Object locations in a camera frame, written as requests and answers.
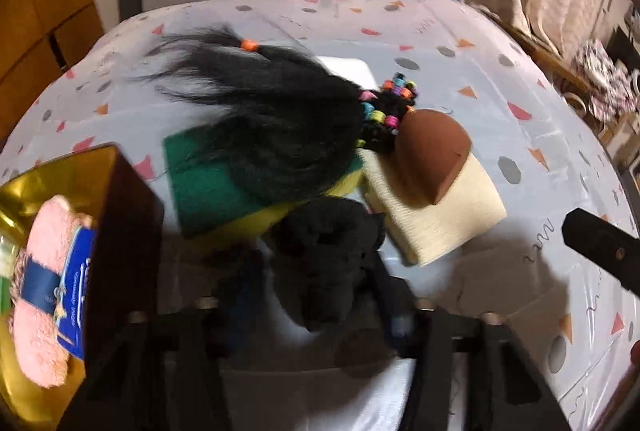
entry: tablecloth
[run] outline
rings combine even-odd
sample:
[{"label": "tablecloth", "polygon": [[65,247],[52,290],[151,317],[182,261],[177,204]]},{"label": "tablecloth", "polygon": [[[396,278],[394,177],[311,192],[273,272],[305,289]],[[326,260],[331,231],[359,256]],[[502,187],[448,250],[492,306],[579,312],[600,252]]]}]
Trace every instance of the tablecloth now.
[{"label": "tablecloth", "polygon": [[[148,57],[163,34],[229,23],[259,42],[316,56],[357,58],[380,83],[400,71],[434,108],[468,131],[508,216],[427,267],[411,267],[388,239],[392,274],[453,313],[494,311],[519,335],[574,430],[593,425],[630,365],[638,300],[564,246],[564,215],[582,207],[637,236],[618,177],[587,126],[504,32],[452,0],[208,0],[124,21],[30,107],[0,154],[0,182],[105,142],[119,144],[166,204],[160,271],[163,310],[210,290],[215,275],[181,241],[162,139],[211,118],[170,101]],[[361,198],[354,193],[354,198]],[[264,313],[247,347],[223,365],[235,429],[391,430],[412,361],[390,354],[370,300],[343,325],[310,334],[290,285],[268,271]],[[457,357],[450,428],[461,429],[465,361]]]}]

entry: orange triangle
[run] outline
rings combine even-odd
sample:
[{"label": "orange triangle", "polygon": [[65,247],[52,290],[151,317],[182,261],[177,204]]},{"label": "orange triangle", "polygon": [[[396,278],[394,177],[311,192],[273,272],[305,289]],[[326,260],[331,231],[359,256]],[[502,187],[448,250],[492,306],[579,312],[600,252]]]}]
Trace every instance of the orange triangle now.
[{"label": "orange triangle", "polygon": [[620,314],[616,312],[616,319],[613,321],[613,327],[611,328],[611,335],[616,332],[620,332],[625,327],[625,323],[620,317]]},{"label": "orange triangle", "polygon": [[560,320],[560,329],[571,344],[574,344],[574,326],[571,321],[571,314],[564,314]]},{"label": "orange triangle", "polygon": [[540,164],[542,164],[542,166],[544,166],[547,171],[549,171],[549,166],[546,164],[545,156],[542,154],[542,151],[532,150],[531,148],[529,148],[529,153],[533,158],[540,162]]},{"label": "orange triangle", "polygon": [[466,48],[469,46],[475,46],[473,43],[471,43],[470,41],[467,41],[465,38],[461,37],[460,41],[458,42],[458,44],[456,45],[458,48]]},{"label": "orange triangle", "polygon": [[460,88],[460,90],[458,90],[458,93],[461,96],[470,97],[472,99],[477,99],[478,98],[478,96],[474,92],[474,89],[472,87],[470,87],[470,86],[465,86],[464,88]]}]

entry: hair tie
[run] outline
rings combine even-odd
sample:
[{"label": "hair tie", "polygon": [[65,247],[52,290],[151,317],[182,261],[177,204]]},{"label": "hair tie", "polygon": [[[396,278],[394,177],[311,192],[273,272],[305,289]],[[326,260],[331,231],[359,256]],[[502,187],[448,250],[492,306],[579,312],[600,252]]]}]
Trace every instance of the hair tie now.
[{"label": "hair tie", "polygon": [[245,39],[242,43],[240,43],[240,48],[242,50],[246,50],[247,52],[256,52],[260,48],[260,45],[258,45],[258,43],[256,43],[255,41]]}]

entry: black hair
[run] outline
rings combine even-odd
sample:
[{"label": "black hair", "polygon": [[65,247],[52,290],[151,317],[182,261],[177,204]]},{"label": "black hair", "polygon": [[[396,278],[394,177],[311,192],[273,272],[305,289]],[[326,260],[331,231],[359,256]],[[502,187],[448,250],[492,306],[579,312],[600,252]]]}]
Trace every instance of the black hair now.
[{"label": "black hair", "polygon": [[227,27],[165,36],[149,55],[182,54],[148,78],[171,98],[226,106],[196,162],[226,161],[236,185],[270,202],[305,200],[350,168],[363,127],[361,90],[292,48],[240,48]]}]

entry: brown makeup sponge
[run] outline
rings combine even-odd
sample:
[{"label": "brown makeup sponge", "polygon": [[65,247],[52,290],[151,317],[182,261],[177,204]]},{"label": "brown makeup sponge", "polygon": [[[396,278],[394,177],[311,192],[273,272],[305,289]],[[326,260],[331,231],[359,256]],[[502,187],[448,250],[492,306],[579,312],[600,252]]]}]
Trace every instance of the brown makeup sponge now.
[{"label": "brown makeup sponge", "polygon": [[406,186],[437,204],[471,151],[465,129],[434,110],[407,112],[396,136],[396,162]]}]

